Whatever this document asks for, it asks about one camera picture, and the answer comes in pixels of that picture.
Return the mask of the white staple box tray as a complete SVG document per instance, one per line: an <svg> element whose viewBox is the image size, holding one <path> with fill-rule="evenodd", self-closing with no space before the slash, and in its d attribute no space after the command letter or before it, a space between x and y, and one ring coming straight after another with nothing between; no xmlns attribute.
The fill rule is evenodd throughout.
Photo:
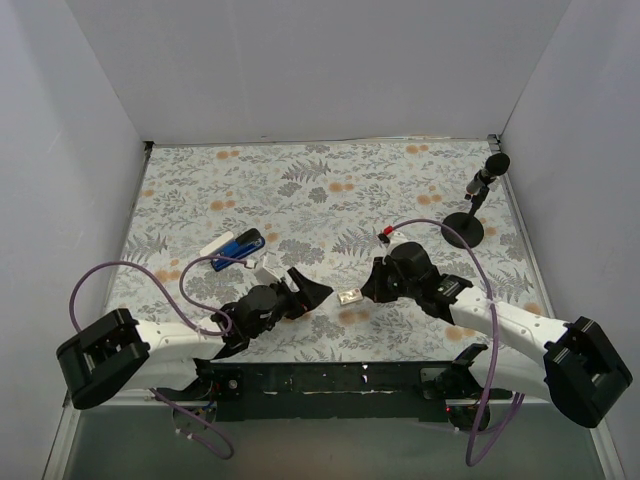
<svg viewBox="0 0 640 480"><path fill-rule="evenodd" d="M364 299L361 290L358 288L338 292L337 297L341 306L358 303Z"/></svg>

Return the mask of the white staple box sleeve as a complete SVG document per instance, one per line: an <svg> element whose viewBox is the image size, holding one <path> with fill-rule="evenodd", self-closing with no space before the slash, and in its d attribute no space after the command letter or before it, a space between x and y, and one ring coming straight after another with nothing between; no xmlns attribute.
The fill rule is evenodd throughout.
<svg viewBox="0 0 640 480"><path fill-rule="evenodd" d="M199 255L202 257L213 255L224 248L226 245L228 245L230 242L232 242L234 238L234 234L231 231L227 231L204 246L199 251Z"/></svg>

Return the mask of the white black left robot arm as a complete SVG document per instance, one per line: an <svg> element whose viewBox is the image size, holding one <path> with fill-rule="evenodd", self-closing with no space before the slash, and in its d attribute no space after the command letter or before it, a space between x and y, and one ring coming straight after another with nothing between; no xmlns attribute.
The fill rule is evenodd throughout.
<svg viewBox="0 0 640 480"><path fill-rule="evenodd" d="M257 285L199 322L136 320L119 308L79 330L56 351L73 406L87 410L125 390L158 388L203 399L213 377L200 363L244 351L281 319L313 311L333 292L296 268L283 276L266 266L250 268Z"/></svg>

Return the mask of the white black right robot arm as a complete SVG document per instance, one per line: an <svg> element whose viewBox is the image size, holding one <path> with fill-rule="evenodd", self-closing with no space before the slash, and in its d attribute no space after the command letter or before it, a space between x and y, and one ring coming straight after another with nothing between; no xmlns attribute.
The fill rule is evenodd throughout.
<svg viewBox="0 0 640 480"><path fill-rule="evenodd" d="M417 242L383 237L384 256L375 258L361 289L375 303L413 300L427 315L494 337L510 349L485 366L468 362L452 373L454 389L475 397L489 384L553 404L574 423L599 425L633 376L594 320L546 318L503 301L470 281L440 273Z"/></svg>

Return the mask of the blue black stapler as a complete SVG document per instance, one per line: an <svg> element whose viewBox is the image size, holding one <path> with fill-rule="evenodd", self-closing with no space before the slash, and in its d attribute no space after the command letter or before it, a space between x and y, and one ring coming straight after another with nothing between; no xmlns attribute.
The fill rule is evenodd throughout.
<svg viewBox="0 0 640 480"><path fill-rule="evenodd" d="M213 250L213 255L235 259L244 259L265 246L265 238L256 228L251 228L244 233L233 236L223 245Z"/></svg>

